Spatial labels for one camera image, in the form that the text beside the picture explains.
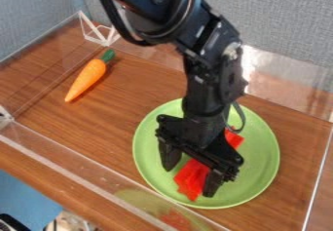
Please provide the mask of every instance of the toy carrot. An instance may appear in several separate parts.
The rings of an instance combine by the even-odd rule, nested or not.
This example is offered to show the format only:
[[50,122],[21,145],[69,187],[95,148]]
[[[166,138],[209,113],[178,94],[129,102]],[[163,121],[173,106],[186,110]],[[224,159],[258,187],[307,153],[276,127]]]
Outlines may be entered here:
[[67,91],[66,102],[73,100],[97,82],[106,71],[106,63],[113,57],[113,50],[107,50],[101,58],[94,58],[87,62]]

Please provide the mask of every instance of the wooden surface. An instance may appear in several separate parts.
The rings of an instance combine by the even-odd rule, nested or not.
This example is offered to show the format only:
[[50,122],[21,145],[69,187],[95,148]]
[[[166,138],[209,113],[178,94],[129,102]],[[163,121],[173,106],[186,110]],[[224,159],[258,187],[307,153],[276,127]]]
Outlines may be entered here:
[[[25,59],[31,58],[33,63],[41,66],[49,59],[46,50],[51,49],[51,39],[38,48],[42,52],[37,58],[31,52],[25,54]],[[18,71],[25,73],[25,67],[18,62],[25,65],[25,61],[18,59],[2,68],[6,80],[0,81],[1,87],[2,84],[10,86]],[[19,111],[17,121],[146,186],[131,157],[133,134],[146,113],[183,95],[185,76],[181,71],[118,50],[113,63],[101,83],[78,100],[63,102],[77,75],[74,72]],[[37,73],[37,80],[50,81],[63,69],[62,65],[54,67],[50,69],[53,76],[41,72]],[[38,88],[30,80],[25,85],[31,91]],[[7,105],[10,98],[15,99],[14,102],[26,98],[22,87],[14,88],[14,91],[11,97],[0,97]],[[224,210],[194,211],[231,230],[300,230],[331,124],[252,96],[242,97],[240,104],[258,114],[276,136],[279,171],[271,185],[247,203]],[[1,169],[105,230],[154,230],[146,222],[5,144],[0,145],[0,153]],[[63,163],[73,163],[66,157],[62,160]]]

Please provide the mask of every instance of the wooden table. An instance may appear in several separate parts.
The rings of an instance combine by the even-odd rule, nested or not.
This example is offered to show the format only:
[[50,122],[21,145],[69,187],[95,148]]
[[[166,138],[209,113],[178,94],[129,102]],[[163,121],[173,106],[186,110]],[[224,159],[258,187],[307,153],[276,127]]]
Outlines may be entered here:
[[[147,187],[133,160],[134,131],[154,107],[182,97],[186,81],[178,66],[155,63],[167,48],[138,58],[127,54],[130,45],[117,45],[114,66],[101,83],[73,103],[65,103],[77,71],[69,71],[70,76],[59,77],[58,83],[49,86],[50,81],[67,70],[66,63],[78,59],[83,63],[102,52],[82,40],[74,23],[65,26],[55,37],[49,36],[2,67],[0,104],[14,112],[19,124]],[[30,98],[39,88],[45,88],[43,93]],[[231,230],[302,230],[331,124],[254,96],[242,97],[239,102],[264,120],[276,136],[278,174],[263,193],[247,203],[224,210],[194,211]],[[105,230],[155,230],[91,189],[5,143],[0,143],[0,154],[2,170]],[[53,159],[67,166],[75,163],[73,157]],[[323,192],[323,197],[331,199],[330,191]],[[326,230],[328,223],[328,217],[318,219],[310,230]]]

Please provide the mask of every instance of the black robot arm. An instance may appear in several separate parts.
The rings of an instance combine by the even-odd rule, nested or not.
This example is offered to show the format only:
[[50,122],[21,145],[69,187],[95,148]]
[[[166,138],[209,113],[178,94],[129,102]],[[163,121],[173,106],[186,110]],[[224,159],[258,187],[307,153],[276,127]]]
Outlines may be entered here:
[[183,56],[183,118],[157,117],[158,151],[166,171],[177,165],[182,152],[210,167],[202,195],[211,197],[219,185],[234,180],[243,163],[223,136],[230,105],[247,84],[242,78],[238,31],[203,0],[99,1],[129,42],[141,46],[171,43]]

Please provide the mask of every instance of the orange carrot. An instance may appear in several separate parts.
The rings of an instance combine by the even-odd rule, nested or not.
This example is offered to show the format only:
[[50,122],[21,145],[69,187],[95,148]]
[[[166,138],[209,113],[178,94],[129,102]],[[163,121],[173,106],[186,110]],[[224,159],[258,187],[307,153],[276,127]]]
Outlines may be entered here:
[[113,50],[107,50],[101,58],[94,58],[87,62],[67,91],[66,102],[73,100],[102,77],[106,71],[106,63],[113,57]]

